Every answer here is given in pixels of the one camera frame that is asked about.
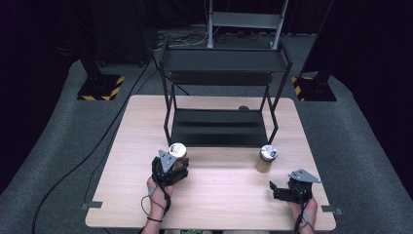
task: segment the black stand base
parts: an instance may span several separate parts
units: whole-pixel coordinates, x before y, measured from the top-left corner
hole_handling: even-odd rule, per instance
[[[87,79],[77,99],[112,100],[119,93],[124,79],[119,75],[100,75],[97,81]]]
[[[336,101],[337,98],[327,83],[321,83],[310,77],[292,77],[295,94],[303,101]]]

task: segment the hand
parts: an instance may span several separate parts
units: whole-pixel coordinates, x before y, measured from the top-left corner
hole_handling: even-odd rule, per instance
[[[148,191],[150,191],[154,187],[154,185],[155,181],[153,180],[152,176],[150,176],[146,181]],[[168,193],[170,197],[172,196],[173,189],[174,185],[165,187],[165,191]],[[155,220],[162,220],[164,217],[164,209],[167,206],[167,200],[165,200],[165,194],[158,185],[155,191],[152,193],[150,200],[151,212],[149,213],[148,217],[153,218]],[[159,233],[160,228],[161,222],[148,219],[146,221],[145,227],[142,230],[142,234]]]
[[[297,220],[297,217],[301,214],[301,208],[299,204],[287,202],[289,208],[292,212],[292,218]],[[309,219],[309,223],[306,225],[304,218],[303,221],[300,223],[299,230],[300,234],[308,234],[308,233],[315,233],[314,227],[316,225],[317,219],[317,209],[319,205],[316,202],[316,199],[312,198],[308,201],[307,206],[305,206],[304,213],[307,215]]]

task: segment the gray tape piece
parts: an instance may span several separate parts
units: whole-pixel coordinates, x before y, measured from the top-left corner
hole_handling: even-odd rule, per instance
[[[323,212],[333,213],[334,215],[343,215],[344,212],[340,208],[335,208],[333,206],[321,206]]]
[[[102,207],[102,202],[94,202],[91,201],[89,203],[83,203],[82,206],[80,207],[80,210],[86,211],[89,208],[97,208],[100,209]]]

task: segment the wooden tabletop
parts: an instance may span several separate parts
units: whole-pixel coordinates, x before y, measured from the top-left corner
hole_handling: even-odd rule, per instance
[[[177,97],[178,107],[238,109],[259,107],[261,97]],[[101,208],[90,208],[90,227],[142,227],[146,214],[141,198],[147,195],[146,179],[160,149],[168,151],[164,132],[166,104],[163,96],[131,97],[104,171],[94,194]],[[196,230],[292,230],[288,204],[275,200],[271,180],[287,188],[288,175],[304,169],[319,178],[294,102],[281,98],[276,109],[279,130],[272,143],[278,158],[267,174],[258,173],[255,162],[260,148],[188,147],[189,175],[179,181],[162,228]],[[274,128],[269,110],[263,117],[267,134]],[[335,228],[322,183],[313,184],[319,203],[316,230]],[[143,207],[149,211],[149,200]]]

